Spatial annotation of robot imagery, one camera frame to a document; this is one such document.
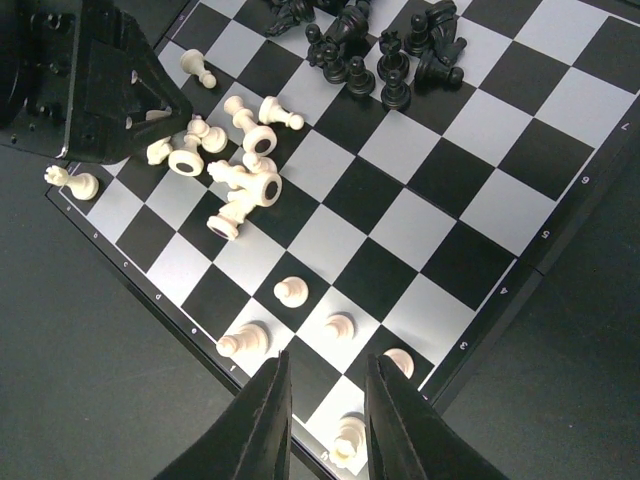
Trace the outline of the white chess piece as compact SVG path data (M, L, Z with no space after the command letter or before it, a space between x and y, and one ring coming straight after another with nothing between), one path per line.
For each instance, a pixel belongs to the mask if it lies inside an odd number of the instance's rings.
M268 349L268 333L256 323L242 325L235 333L222 336L216 344L218 354L226 358L237 354L264 355Z

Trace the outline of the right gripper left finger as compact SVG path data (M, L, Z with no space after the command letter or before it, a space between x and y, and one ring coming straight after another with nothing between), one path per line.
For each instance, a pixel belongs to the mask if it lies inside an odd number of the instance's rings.
M292 392L290 357L266 360L216 422L158 479L287 479Z

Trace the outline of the white piece corner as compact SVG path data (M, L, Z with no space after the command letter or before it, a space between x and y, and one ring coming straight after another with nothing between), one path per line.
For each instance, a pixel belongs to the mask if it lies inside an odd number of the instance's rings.
M348 468L360 462L366 453L366 427L356 416L345 416L338 421L336 434L329 450L329 460L339 468Z

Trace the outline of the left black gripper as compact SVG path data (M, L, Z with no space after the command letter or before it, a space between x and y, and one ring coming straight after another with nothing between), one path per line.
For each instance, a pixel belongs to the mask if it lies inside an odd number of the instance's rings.
M113 2L2 2L2 146L112 164L183 130L192 113Z

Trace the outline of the white pawn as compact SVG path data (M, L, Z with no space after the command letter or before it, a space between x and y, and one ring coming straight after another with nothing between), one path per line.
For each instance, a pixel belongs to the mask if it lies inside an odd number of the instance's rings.
M309 289L302 278L290 276L278 282L273 293L284 306L298 308L308 299Z

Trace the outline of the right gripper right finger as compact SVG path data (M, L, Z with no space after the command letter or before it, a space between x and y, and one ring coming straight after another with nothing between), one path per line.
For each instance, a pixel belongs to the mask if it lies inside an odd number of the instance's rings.
M364 415L371 479L507 479L442 420L386 355L367 357Z

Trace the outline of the white rook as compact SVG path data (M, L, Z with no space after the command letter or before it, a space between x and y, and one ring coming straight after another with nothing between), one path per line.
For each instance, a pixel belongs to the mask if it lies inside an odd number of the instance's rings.
M71 175L56 165L46 168L44 180L54 186L69 188L73 197L81 201L93 199L99 191L99 181L95 176L90 173Z

